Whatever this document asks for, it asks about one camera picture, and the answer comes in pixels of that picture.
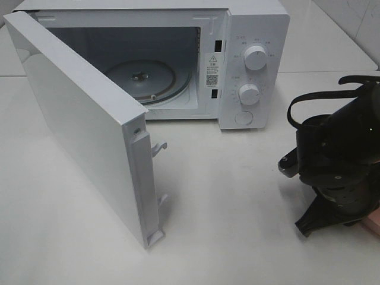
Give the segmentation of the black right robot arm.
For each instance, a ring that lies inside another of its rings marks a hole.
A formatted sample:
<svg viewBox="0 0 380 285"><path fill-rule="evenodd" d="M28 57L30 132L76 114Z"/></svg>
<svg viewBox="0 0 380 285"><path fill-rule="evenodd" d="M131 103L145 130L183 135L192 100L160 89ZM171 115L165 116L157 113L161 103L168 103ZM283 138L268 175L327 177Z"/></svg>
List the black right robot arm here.
<svg viewBox="0 0 380 285"><path fill-rule="evenodd" d="M339 110L303 123L287 114L297 129L299 178L316 193L296 222L306 237L329 226L351 226L379 207L379 77L349 75L338 82L360 87L309 93L292 103L350 98Z"/></svg>

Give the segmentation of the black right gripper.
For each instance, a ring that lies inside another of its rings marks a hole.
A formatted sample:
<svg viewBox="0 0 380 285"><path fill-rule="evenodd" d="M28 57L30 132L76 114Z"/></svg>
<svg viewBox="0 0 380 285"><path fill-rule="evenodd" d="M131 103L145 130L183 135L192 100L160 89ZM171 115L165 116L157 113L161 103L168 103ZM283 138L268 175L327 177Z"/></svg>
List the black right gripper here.
<svg viewBox="0 0 380 285"><path fill-rule="evenodd" d="M313 201L295 226L304 237L326 227L352 224L379 207L379 179L366 178L338 188L319 188L322 201Z"/></svg>

